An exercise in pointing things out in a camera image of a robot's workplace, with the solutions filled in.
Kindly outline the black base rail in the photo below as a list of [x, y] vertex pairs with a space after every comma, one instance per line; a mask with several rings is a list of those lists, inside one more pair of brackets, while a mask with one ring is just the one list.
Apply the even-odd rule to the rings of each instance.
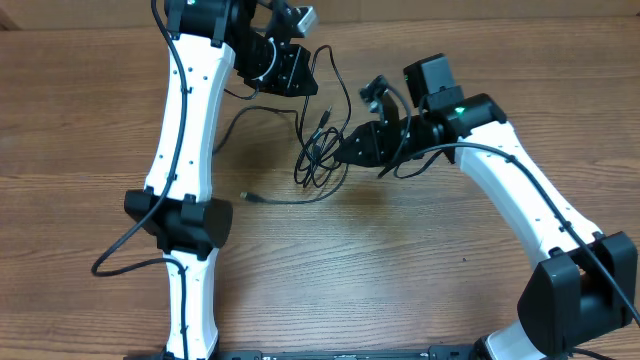
[[280, 352], [216, 350], [208, 360], [474, 360], [473, 345], [432, 345], [422, 350], [380, 350], [345, 352]]

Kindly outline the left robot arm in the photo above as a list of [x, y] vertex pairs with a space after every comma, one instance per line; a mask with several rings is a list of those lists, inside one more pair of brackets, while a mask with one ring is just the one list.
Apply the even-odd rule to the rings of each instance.
[[318, 21], [311, 6], [268, 5], [264, 30], [252, 27], [254, 1], [175, 0], [164, 5], [170, 77], [159, 144], [141, 190], [125, 211], [154, 236], [168, 271], [170, 334], [160, 359], [211, 359], [218, 343], [214, 273], [232, 222], [230, 202], [213, 195], [218, 116], [237, 73], [256, 93], [316, 94], [310, 53], [295, 44]]

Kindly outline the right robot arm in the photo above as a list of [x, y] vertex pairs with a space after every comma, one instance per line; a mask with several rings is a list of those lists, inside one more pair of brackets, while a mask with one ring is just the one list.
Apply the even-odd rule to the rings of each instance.
[[638, 251], [624, 233], [604, 233], [554, 187], [527, 154], [506, 113], [487, 94], [466, 96], [448, 59], [407, 66], [409, 96], [383, 77], [361, 89], [374, 119], [337, 149], [342, 163], [397, 174], [440, 156], [487, 195], [519, 239], [532, 274], [506, 328], [432, 358], [565, 359], [584, 343], [637, 323]]

